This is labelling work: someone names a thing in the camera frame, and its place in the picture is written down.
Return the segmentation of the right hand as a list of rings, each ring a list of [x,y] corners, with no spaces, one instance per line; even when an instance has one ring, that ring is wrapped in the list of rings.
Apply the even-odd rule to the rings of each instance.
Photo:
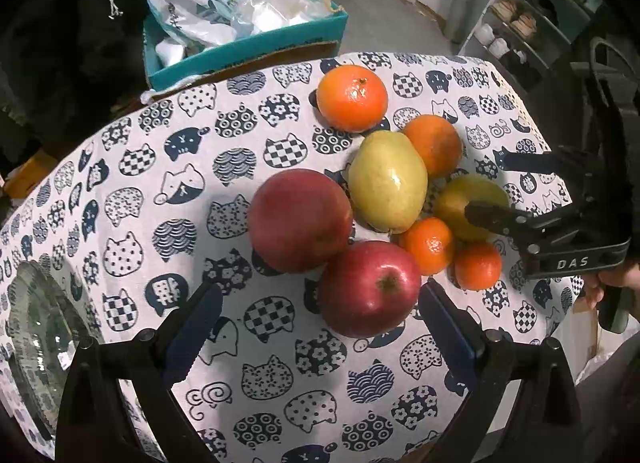
[[[606,287],[626,287],[639,296],[640,272],[638,261],[626,261],[625,264],[611,270],[588,272],[582,276],[585,284],[585,302],[591,309],[604,298]]]

